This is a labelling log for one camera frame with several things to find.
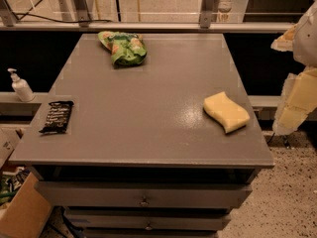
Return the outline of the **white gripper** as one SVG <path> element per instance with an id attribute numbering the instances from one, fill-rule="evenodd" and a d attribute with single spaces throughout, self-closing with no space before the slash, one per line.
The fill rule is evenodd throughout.
<path id="1" fill-rule="evenodd" d="M 294 59 L 306 65 L 298 75 L 290 73 L 282 88 L 272 129 L 284 136 L 295 132 L 317 108 L 317 3 L 270 47 L 279 52 L 293 51 Z"/>

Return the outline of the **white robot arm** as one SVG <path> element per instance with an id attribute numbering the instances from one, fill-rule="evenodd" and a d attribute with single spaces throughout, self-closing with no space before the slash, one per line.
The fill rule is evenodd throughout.
<path id="1" fill-rule="evenodd" d="M 317 108 L 317 2 L 270 47 L 293 52 L 294 60 L 305 66 L 299 74 L 287 76 L 281 91 L 272 130 L 285 136 L 296 131 Z"/>

